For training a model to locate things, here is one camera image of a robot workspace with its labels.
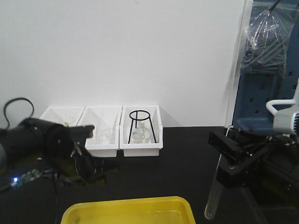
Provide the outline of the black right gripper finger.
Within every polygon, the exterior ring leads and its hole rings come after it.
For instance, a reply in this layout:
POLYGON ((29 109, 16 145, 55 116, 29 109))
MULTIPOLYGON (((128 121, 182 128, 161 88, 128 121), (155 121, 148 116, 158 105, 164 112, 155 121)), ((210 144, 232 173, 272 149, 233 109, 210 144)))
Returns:
POLYGON ((230 166, 224 156, 221 156, 216 171, 216 180, 226 188, 249 187, 257 182, 260 161, 244 161, 230 166))
POLYGON ((221 134, 220 132, 210 132, 208 143, 218 150, 228 161, 239 161, 242 155, 242 148, 238 143, 221 134))

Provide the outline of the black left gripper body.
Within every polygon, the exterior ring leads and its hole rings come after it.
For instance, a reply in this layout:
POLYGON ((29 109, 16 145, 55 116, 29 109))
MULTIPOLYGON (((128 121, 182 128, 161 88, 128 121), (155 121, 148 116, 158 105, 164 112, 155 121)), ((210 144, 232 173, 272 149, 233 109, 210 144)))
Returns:
POLYGON ((68 127, 54 127, 46 134, 46 160, 71 184, 106 182, 107 173, 119 171, 119 163, 92 156, 86 140, 72 140, 68 127))

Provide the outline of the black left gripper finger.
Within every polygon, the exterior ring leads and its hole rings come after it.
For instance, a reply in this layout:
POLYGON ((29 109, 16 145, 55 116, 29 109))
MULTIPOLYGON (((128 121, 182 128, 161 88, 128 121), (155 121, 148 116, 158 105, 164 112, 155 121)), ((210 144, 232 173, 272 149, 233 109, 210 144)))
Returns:
POLYGON ((94 129, 95 126, 93 125, 75 126, 68 128, 72 140, 86 140, 88 138, 92 138, 94 129))

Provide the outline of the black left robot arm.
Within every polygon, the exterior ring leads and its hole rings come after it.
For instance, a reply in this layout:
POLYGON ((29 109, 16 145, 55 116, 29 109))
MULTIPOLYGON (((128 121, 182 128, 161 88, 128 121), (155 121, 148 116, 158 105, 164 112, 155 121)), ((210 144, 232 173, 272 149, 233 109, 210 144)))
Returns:
POLYGON ((93 125, 65 127, 27 118, 17 127, 0 131, 1 174, 37 158, 43 158, 63 184, 86 185, 106 181, 107 173, 118 171, 116 160, 93 156, 85 147, 93 136, 93 125))

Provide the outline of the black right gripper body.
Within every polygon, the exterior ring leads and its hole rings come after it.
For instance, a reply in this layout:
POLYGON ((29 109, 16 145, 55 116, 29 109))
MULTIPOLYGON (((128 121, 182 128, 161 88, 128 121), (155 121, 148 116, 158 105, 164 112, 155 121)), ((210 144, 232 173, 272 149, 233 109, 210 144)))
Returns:
POLYGON ((247 188, 259 197, 275 197, 290 207, 299 207, 299 145, 285 136, 242 136, 233 141, 242 148, 239 161, 260 161, 257 182, 247 188))

